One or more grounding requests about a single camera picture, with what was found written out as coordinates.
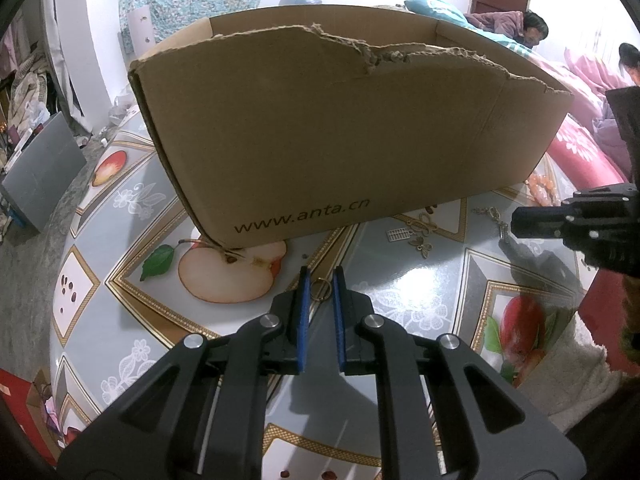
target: red apple print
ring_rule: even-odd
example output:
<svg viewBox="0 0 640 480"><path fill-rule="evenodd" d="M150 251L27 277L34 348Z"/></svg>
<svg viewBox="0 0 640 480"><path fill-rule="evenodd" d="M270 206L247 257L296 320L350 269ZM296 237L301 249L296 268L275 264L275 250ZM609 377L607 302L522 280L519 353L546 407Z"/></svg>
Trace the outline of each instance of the red apple print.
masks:
<svg viewBox="0 0 640 480"><path fill-rule="evenodd" d="M81 433L80 430L76 430L76 428L69 426L66 429L65 444L67 445L71 444L80 433Z"/></svg>
<svg viewBox="0 0 640 480"><path fill-rule="evenodd" d="M526 379L527 376L532 372L533 368L538 366L540 364L540 361L542 361L544 357L545 357L544 350L535 348L531 352L529 352L529 355L527 356L527 359L524 361L522 368L518 372L518 375L516 376L516 378L513 380L513 386L515 388L520 386L523 383L524 379Z"/></svg>
<svg viewBox="0 0 640 480"><path fill-rule="evenodd" d="M193 296L208 303L243 303L260 298L273 286L287 245L274 242L239 253L242 258L194 243L178 263L178 277Z"/></svg>
<svg viewBox="0 0 640 480"><path fill-rule="evenodd" d="M115 176L127 162L127 152L120 150L111 153L105 158L100 166L95 169L94 180L91 185L94 187L101 186L106 183L112 176Z"/></svg>
<svg viewBox="0 0 640 480"><path fill-rule="evenodd" d="M538 346L544 344L545 314L530 296L511 299L500 322L502 354L516 368L521 367L538 337Z"/></svg>

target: gray floor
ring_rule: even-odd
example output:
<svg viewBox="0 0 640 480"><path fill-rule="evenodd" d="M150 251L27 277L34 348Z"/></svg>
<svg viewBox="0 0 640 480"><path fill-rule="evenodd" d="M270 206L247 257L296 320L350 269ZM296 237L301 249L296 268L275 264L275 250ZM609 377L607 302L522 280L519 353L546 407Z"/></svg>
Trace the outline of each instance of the gray floor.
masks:
<svg viewBox="0 0 640 480"><path fill-rule="evenodd" d="M87 164L58 203L43 232L14 222L0 245L0 368L33 380L49 367L49 326L54 282L69 225L103 146L82 149Z"/></svg>

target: butterfly charm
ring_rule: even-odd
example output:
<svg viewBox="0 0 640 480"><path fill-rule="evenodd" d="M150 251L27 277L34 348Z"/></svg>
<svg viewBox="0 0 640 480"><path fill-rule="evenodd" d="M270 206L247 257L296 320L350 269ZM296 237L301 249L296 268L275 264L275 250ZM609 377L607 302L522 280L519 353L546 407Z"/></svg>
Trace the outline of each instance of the butterfly charm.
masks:
<svg viewBox="0 0 640 480"><path fill-rule="evenodd" d="M423 236L417 236L415 240L409 240L409 245L414 246L417 251L420 251L423 258L429 256L429 251L433 249L431 244L424 242Z"/></svg>

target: small cardboard box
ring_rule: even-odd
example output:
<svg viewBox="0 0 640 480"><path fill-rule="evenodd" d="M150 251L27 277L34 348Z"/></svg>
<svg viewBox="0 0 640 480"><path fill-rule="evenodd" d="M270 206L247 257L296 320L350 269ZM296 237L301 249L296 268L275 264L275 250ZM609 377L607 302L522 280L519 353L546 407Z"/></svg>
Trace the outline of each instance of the small cardboard box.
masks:
<svg viewBox="0 0 640 480"><path fill-rule="evenodd" d="M61 440L60 436L47 427L47 410L45 409L45 400L52 395L51 379L49 371L41 368L31 383L26 398L26 406L35 427L37 428L42 441L47 446L54 460L58 460L62 450L58 445Z"/></svg>
<svg viewBox="0 0 640 480"><path fill-rule="evenodd" d="M522 182L573 99L471 30L351 6L204 18L129 79L182 203L228 248Z"/></svg>

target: white fluffy fabric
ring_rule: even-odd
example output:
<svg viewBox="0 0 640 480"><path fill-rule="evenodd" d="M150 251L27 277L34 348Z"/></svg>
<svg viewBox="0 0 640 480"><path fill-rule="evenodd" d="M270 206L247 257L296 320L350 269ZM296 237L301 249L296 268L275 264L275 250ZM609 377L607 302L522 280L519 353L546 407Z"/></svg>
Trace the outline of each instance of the white fluffy fabric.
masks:
<svg viewBox="0 0 640 480"><path fill-rule="evenodd" d="M612 372L606 358L576 313L518 390L566 433L620 386L622 373Z"/></svg>

